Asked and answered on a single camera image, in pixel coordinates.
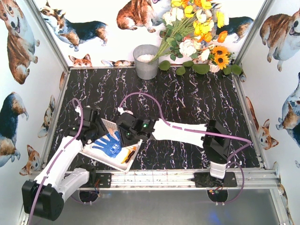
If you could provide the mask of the cream glove red cuff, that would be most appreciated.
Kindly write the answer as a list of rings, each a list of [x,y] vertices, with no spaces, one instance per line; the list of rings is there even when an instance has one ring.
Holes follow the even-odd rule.
[[[115,140],[118,142],[120,140],[120,135],[117,129],[109,128],[107,137],[110,141]]]

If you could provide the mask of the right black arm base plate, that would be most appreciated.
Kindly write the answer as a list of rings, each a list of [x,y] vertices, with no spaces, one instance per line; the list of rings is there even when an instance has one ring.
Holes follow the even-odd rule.
[[[226,172],[223,179],[212,177],[209,172],[195,172],[194,176],[188,180],[194,182],[197,188],[237,187],[234,172]]]

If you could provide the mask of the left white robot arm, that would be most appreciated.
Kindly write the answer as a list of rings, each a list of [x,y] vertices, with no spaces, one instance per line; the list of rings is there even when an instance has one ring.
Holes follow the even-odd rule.
[[[74,158],[88,143],[108,133],[100,111],[85,107],[80,109],[78,122],[66,129],[65,136],[47,166],[34,179],[22,186],[23,208],[33,216],[55,221],[61,214],[65,201],[81,186],[96,182],[96,169],[80,164],[66,176]]]

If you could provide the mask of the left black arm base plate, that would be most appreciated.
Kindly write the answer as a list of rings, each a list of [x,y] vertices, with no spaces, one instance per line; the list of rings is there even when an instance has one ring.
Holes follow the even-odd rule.
[[[95,188],[110,188],[112,181],[111,173],[96,173],[95,179],[93,181],[93,187]]]

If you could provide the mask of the blue dotted glove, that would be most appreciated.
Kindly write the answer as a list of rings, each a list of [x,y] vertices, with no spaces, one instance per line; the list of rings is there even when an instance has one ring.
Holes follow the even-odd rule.
[[[121,141],[110,141],[107,135],[97,139],[91,149],[97,153],[103,153],[105,157],[118,164],[127,163],[136,151],[136,146],[122,147]]]

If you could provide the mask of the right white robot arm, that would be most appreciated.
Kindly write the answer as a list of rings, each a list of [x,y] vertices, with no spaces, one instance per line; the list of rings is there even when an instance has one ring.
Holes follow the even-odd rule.
[[[215,120],[208,124],[181,124],[148,117],[137,118],[127,112],[117,119],[123,147],[130,146],[137,141],[169,140],[189,143],[204,149],[210,161],[210,175],[223,179],[229,157],[231,139],[228,132]]]

